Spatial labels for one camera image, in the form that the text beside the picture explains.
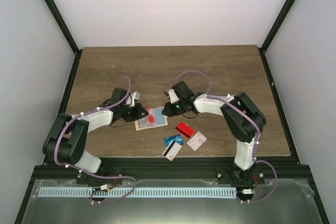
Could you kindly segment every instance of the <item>white wall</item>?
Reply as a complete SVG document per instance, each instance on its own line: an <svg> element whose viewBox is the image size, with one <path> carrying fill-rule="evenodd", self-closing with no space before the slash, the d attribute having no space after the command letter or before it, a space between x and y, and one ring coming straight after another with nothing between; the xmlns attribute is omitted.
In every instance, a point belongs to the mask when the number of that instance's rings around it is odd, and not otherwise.
<svg viewBox="0 0 336 224"><path fill-rule="evenodd" d="M300 158L336 223L336 2L297 0L267 51Z"/></svg>
<svg viewBox="0 0 336 224"><path fill-rule="evenodd" d="M55 0L84 46L264 42L285 0Z"/></svg>
<svg viewBox="0 0 336 224"><path fill-rule="evenodd" d="M73 53L43 0L0 0L0 222L14 223Z"/></svg>

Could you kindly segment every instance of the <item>brown wood surface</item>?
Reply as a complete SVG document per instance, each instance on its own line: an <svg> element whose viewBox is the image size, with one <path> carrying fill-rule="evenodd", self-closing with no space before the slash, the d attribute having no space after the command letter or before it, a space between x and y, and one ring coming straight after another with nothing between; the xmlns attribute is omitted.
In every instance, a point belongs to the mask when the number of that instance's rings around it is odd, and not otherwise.
<svg viewBox="0 0 336 224"><path fill-rule="evenodd" d="M140 93L144 107L163 106L163 92L177 75L199 70L212 80L210 94L246 92L267 118L257 155L289 155L289 148L256 46L185 47L92 47L85 48L72 87L67 113L89 111L111 97L122 76L130 77L132 92ZM183 76L196 93L205 92L207 80L197 74ZM178 122L185 122L207 137L195 152L183 138L179 156L234 156L236 140L223 117L199 114L195 119L168 118L168 125L136 131L134 123L125 127L101 127L88 134L86 150L97 156L161 156L163 138L176 135Z"/></svg>

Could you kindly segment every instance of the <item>robotic arm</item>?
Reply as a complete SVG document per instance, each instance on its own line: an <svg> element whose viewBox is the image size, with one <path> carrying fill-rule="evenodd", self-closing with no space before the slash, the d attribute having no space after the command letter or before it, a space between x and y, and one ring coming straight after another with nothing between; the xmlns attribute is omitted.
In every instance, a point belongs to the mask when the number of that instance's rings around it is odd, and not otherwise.
<svg viewBox="0 0 336 224"><path fill-rule="evenodd" d="M224 102L244 112L262 132L266 118L247 94L241 92L235 96L222 97L200 92L194 94L184 81L172 86L165 94L170 97L170 102L165 104L162 114L168 117L181 115L188 111L195 114L207 112L224 116L230 131L237 139L234 175L239 180L248 178L254 169L253 155L257 131L250 122Z"/></svg>
<svg viewBox="0 0 336 224"><path fill-rule="evenodd" d="M148 115L146 109L142 107L139 100L140 94L132 93L124 102L119 105L105 109L112 104L119 102L127 90L115 88L110 99L98 106L95 110L88 113L81 113L82 117L73 122L66 131L68 137L63 136L57 152L60 162L75 165L91 173L96 173L100 167L101 160L98 157L85 151L87 134L99 127L110 125L119 119L126 122L134 122ZM56 142L60 132L66 124L76 115L65 113L58 114L52 128L43 145L43 153L49 157L54 156Z"/></svg>

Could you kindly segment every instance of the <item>black metal frame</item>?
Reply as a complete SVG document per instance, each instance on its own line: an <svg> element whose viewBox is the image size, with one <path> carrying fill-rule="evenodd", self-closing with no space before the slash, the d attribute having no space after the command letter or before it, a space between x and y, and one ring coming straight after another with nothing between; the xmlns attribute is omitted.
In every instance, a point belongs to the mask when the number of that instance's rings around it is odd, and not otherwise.
<svg viewBox="0 0 336 224"><path fill-rule="evenodd" d="M274 84L265 55L265 52L267 51L269 45L274 39L282 22L285 20L294 1L295 0L286 0L264 44L261 48L259 48L260 57L263 62L262 64L264 65L266 76L272 90L272 94L280 116L283 130L285 132L291 155L287 157L274 156L262 158L272 163L277 171L279 178L307 179L311 189L314 191L314 200L318 207L322 222L329 223L310 168L308 165L300 164L298 152L293 142L289 126L283 112L279 95ZM45 2L47 3L51 13L53 14L56 22L58 23L61 31L63 32L65 38L69 42L69 45L75 54L75 59L72 64L69 79L59 108L59 113L62 113L65 112L67 107L82 50L78 49L55 2L53 0L45 0ZM237 181L230 181L227 176L222 176L221 178L218 178L217 176L218 173L225 174L226 170L232 166L232 163L234 161L233 157L176 158L174 162L169 162L166 158L102 158L101 160L102 165L99 170L99 173L101 174L123 174L127 176L133 176L137 179L216 179L220 184L231 184L232 186L244 185L238 183ZM260 169L262 171L262 173L264 174L264 178L273 178L273 172L268 166L264 164L258 164L257 169ZM55 165L53 160L49 160L46 158L44 164L36 166L33 171L15 223L21 223L21 221L23 220L30 193L32 192L31 190L36 179L77 179L78 183L88 185L95 185L101 182L89 176L82 176L80 179L78 179L77 175L78 171L57 166Z"/></svg>

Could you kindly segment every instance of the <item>white card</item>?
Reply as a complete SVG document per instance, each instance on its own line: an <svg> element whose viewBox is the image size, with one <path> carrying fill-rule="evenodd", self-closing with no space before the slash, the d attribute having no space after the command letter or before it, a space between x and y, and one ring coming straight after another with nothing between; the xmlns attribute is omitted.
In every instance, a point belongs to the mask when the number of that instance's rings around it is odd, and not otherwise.
<svg viewBox="0 0 336 224"><path fill-rule="evenodd" d="M197 150L204 142L206 141L206 137L201 134L201 132L197 132L188 142L187 145L191 147L194 151Z"/></svg>
<svg viewBox="0 0 336 224"><path fill-rule="evenodd" d="M177 153L180 151L181 148L182 148L181 144L178 144L177 142L172 141L168 145L166 150L162 153L162 155L168 158L170 161L173 161L173 159L175 158L175 156L177 155Z"/></svg>

